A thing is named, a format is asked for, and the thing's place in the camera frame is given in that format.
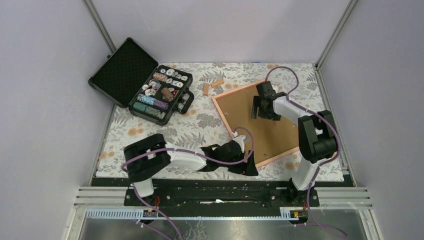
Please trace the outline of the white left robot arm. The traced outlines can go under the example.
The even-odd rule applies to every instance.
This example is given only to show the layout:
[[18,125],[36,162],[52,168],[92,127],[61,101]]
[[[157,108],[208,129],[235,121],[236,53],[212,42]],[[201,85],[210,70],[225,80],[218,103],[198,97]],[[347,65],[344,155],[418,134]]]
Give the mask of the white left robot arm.
[[190,149],[167,143],[164,135],[157,133],[125,147],[125,162],[121,168],[134,187],[136,199],[148,206],[155,200],[152,178],[166,167],[188,168],[195,172],[213,172],[225,167],[234,174],[258,176],[254,152],[246,149],[248,142],[248,136],[237,134],[222,145]]

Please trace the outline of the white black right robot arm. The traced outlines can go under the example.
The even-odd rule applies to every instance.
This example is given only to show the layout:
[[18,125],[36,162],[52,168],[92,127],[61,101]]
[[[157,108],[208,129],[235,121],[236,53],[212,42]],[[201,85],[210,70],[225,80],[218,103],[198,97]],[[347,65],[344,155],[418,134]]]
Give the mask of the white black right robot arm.
[[302,156],[299,167],[289,180],[287,201],[301,205],[311,194],[321,163],[330,160],[339,150],[334,118],[330,111],[314,112],[294,101],[286,93],[277,93],[269,81],[256,85],[252,118],[279,121],[282,117],[298,129],[298,147]]

